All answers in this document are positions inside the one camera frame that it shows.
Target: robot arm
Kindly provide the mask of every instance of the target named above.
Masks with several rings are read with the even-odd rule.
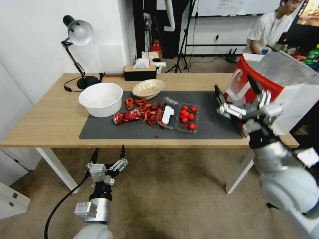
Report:
[[[127,164],[124,145],[120,160],[115,164],[94,164],[93,162],[86,164],[93,180],[94,192],[90,195],[89,202],[76,204],[74,214],[81,217],[84,222],[92,224],[82,228],[74,239],[113,239],[111,231],[108,230],[113,199],[111,187],[114,184],[114,178]]]
[[[301,238],[319,238],[319,187],[309,172],[307,159],[318,155],[312,149],[298,156],[289,149],[271,128],[283,108],[270,102],[271,93],[248,76],[257,95],[251,103],[227,104],[215,86],[217,112],[235,122],[243,123],[254,151],[254,164],[260,174],[260,185],[268,201],[281,209],[294,224]]]

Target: whiteboard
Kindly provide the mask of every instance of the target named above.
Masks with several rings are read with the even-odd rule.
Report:
[[[195,16],[235,16],[263,14],[279,7],[280,0],[197,0],[192,13]]]

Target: paper plate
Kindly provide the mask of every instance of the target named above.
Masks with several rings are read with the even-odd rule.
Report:
[[[145,80],[137,84],[133,88],[133,95],[142,99],[149,100],[157,96],[165,87],[165,83],[161,80],[151,79]]]

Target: person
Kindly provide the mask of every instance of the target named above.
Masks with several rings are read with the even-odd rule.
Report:
[[[281,0],[277,10],[265,13],[254,24],[243,53],[263,54],[267,44],[276,43],[293,22],[291,14],[303,0]]]

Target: lamp arm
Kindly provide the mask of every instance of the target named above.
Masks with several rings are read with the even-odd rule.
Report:
[[[80,72],[82,78],[84,80],[86,80],[86,76],[85,76],[85,71],[82,68],[82,66],[76,62],[76,60],[74,59],[74,57],[72,56],[71,52],[69,51],[69,46],[73,45],[73,43],[68,42],[69,38],[65,39],[64,41],[61,42],[61,44],[63,45],[63,47],[65,48],[66,52],[69,54],[70,58],[72,59],[72,61],[74,62],[75,67],[77,68],[77,70]]]

